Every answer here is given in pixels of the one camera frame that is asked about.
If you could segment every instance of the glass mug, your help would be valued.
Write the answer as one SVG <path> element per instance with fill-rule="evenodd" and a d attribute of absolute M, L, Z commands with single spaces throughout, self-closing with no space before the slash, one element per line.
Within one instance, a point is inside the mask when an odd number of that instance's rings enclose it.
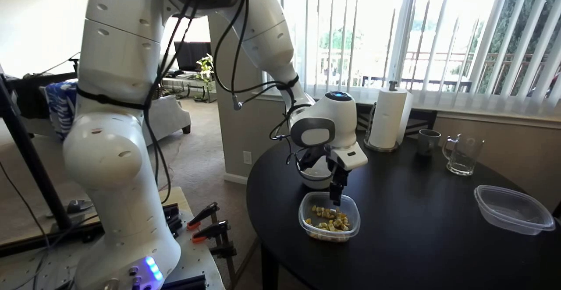
<path fill-rule="evenodd" d="M 447 154 L 446 146 L 449 142 L 454 142 L 454 149 L 452 149 L 450 156 Z M 477 157 L 481 153 L 485 140 L 480 138 L 472 138 L 458 134 L 453 139 L 448 137 L 442 146 L 442 154 L 448 159 L 446 168 L 454 174 L 461 176 L 470 176 L 473 174 Z"/>

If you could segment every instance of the wall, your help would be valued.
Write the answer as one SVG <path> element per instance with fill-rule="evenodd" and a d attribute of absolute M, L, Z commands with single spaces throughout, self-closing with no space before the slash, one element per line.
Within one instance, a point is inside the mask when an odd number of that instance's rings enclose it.
<path fill-rule="evenodd" d="M 213 46 L 216 46 L 216 41 L 227 26 L 226 19 L 211 16 L 209 26 Z M 218 74 L 228 87 L 236 44 L 237 38 L 231 32 L 219 52 Z M 236 76 L 237 87 L 246 88 L 260 81 L 260 71 L 242 53 Z M 218 106 L 226 173 L 246 177 L 251 166 L 243 163 L 242 152 L 252 152 L 255 162 L 275 144 L 275 141 L 268 139 L 268 134 L 282 120 L 284 104 L 254 100 L 236 112 L 232 108 L 230 94 L 219 90 Z M 549 210 L 553 210 L 561 200 L 561 154 L 558 152 L 561 149 L 561 130 L 440 117 L 435 130 L 443 136 L 455 136 L 461 132 L 485 138 L 480 162 L 527 190 Z"/>
<path fill-rule="evenodd" d="M 80 51 L 88 0 L 0 0 L 4 72 L 42 72 Z M 53 70 L 72 72 L 72 64 Z"/>

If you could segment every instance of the mug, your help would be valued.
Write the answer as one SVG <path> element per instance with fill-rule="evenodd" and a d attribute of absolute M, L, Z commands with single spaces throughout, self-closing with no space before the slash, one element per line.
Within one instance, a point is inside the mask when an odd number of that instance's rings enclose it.
<path fill-rule="evenodd" d="M 446 145 L 449 142 L 455 143 L 450 156 L 447 155 L 446 151 Z M 477 157 L 481 153 L 484 143 L 485 140 L 483 139 L 463 136 L 462 134 L 458 134 L 455 139 L 448 137 L 442 146 L 442 154 L 448 159 L 446 168 L 454 174 L 470 176 L 473 174 Z"/>
<path fill-rule="evenodd" d="M 438 147 L 440 132 L 431 129 L 419 130 L 417 138 L 417 154 L 420 156 L 432 156 L 433 150 Z"/>

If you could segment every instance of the electrical outlet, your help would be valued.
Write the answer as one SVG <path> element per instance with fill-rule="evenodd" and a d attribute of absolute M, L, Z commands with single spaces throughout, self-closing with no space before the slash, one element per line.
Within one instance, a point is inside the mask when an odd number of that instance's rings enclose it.
<path fill-rule="evenodd" d="M 244 164 L 251 165 L 251 152 L 244 151 Z"/>

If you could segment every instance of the gray mug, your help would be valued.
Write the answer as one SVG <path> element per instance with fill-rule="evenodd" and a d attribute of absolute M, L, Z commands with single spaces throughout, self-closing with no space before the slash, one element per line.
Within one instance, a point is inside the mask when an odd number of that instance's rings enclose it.
<path fill-rule="evenodd" d="M 417 139 L 417 154 L 420 156 L 432 156 L 434 149 L 438 147 L 441 134 L 438 131 L 430 129 L 419 130 L 419 138 Z"/>

